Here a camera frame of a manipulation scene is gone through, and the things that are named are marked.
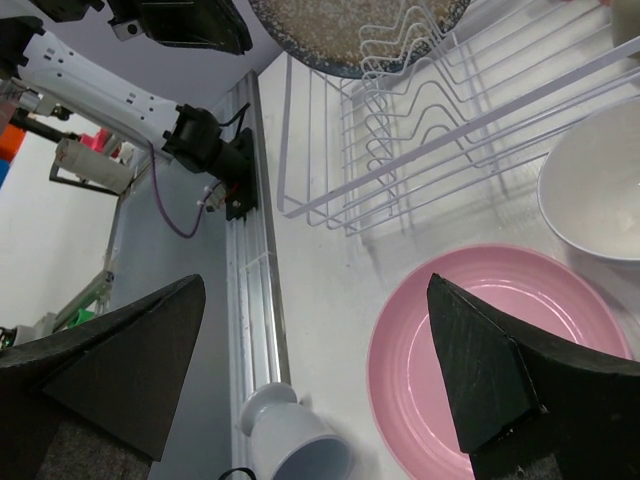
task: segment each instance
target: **white wire dish rack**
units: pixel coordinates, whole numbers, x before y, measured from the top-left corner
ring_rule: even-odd
[[[446,35],[429,0],[403,0],[399,12],[392,26],[361,29],[362,80],[287,59],[277,192],[286,217],[353,235],[419,214],[541,161],[584,117],[640,93],[640,66],[627,58],[640,37],[614,48],[597,0],[475,0]],[[406,66],[422,42],[432,53]],[[385,62],[404,66],[386,73]]]

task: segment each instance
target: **cup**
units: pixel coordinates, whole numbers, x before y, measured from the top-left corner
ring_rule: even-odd
[[[297,403],[285,383],[256,390],[240,412],[259,480],[346,480],[349,445],[320,417]]]

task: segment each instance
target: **green object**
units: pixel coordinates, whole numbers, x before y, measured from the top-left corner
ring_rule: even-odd
[[[84,322],[88,322],[95,316],[96,314],[94,312],[90,312],[89,310],[85,310],[84,308],[81,308],[80,310],[78,310],[78,316],[69,323],[69,326],[67,328],[73,328],[78,325],[81,325]]]

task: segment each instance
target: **orange object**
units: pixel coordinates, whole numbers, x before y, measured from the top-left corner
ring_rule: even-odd
[[[0,135],[0,160],[11,163],[15,158],[26,132],[13,125],[7,125],[2,135]]]

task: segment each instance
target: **white cylinder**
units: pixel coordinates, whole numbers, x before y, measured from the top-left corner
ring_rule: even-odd
[[[55,164],[118,194],[124,192],[133,179],[133,170],[68,138],[58,144]]]

